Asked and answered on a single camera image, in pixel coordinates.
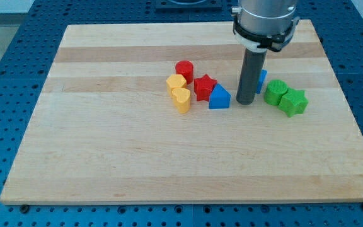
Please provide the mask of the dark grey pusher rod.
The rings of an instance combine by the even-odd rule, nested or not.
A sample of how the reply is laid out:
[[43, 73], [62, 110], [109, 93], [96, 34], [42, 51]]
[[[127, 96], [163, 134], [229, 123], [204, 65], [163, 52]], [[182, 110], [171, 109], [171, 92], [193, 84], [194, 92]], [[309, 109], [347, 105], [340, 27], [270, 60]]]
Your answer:
[[254, 101], [266, 53], [245, 50], [236, 94], [236, 100], [242, 105], [250, 105]]

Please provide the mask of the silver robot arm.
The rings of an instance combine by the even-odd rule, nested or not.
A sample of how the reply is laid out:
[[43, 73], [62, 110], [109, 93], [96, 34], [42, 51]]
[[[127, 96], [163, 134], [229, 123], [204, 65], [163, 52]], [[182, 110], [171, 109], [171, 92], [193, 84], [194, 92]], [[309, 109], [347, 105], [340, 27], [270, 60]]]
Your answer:
[[235, 39], [245, 47], [236, 100], [254, 101], [268, 50], [280, 52], [293, 38], [297, 0], [239, 0], [231, 7]]

